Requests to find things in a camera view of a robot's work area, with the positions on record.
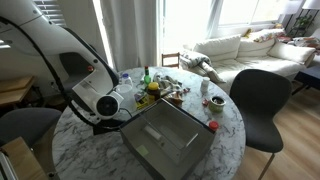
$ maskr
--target green bottle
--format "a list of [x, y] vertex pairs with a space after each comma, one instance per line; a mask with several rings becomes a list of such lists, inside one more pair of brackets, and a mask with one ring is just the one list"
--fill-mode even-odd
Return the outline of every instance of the green bottle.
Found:
[[144, 67], [144, 78], [143, 78], [144, 84], [147, 87], [149, 85], [149, 83], [151, 82], [151, 78], [149, 75], [149, 67], [145, 66]]

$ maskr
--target marble table top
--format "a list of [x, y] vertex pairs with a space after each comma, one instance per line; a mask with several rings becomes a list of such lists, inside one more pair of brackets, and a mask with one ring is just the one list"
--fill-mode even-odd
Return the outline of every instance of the marble table top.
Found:
[[[210, 82], [208, 92], [202, 94], [202, 77], [173, 68], [150, 67], [150, 75], [161, 72], [182, 83], [190, 92], [182, 96], [182, 109], [207, 124], [216, 120], [220, 128], [214, 142], [188, 179], [232, 179], [245, 149], [245, 130], [238, 108], [230, 97]], [[129, 69], [133, 85], [138, 91], [143, 68]], [[213, 95], [226, 100], [223, 112], [212, 113], [202, 105], [204, 98]], [[88, 120], [97, 123], [95, 116], [78, 107]], [[54, 133], [53, 160], [60, 179], [152, 179], [139, 161], [123, 144], [120, 132], [93, 135], [92, 127], [84, 124], [70, 108], [63, 112]]]

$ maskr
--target floor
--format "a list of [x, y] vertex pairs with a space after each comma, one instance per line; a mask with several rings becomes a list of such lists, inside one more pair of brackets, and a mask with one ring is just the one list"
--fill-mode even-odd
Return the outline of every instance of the floor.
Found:
[[[285, 147], [278, 153], [263, 179], [319, 179], [320, 171], [320, 93], [318, 90], [302, 90], [290, 98], [278, 113], [275, 123], [282, 135]], [[43, 141], [52, 139], [48, 133]], [[51, 152], [50, 146], [41, 143], [35, 155], [46, 172], [54, 172], [52, 161], [42, 152]], [[258, 179], [270, 154], [246, 148], [241, 166], [234, 180]]]

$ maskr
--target cup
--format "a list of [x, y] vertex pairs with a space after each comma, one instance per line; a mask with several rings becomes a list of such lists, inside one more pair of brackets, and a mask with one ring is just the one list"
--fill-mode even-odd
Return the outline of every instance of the cup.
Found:
[[220, 96], [213, 96], [209, 101], [209, 109], [211, 112], [222, 112], [226, 101]]
[[133, 112], [137, 109], [132, 86], [129, 84], [121, 84], [116, 87], [116, 91], [123, 97], [120, 108], [127, 109], [129, 112]]

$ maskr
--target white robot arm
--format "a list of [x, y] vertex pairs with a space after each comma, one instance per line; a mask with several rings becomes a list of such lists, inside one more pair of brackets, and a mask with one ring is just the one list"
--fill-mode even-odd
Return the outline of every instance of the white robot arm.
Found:
[[0, 0], [0, 4], [1, 40], [31, 55], [39, 55], [38, 49], [43, 55], [80, 54], [94, 71], [74, 86], [73, 91], [101, 119], [110, 119], [118, 112], [123, 100], [113, 91], [118, 75], [87, 43], [50, 22], [32, 0]]

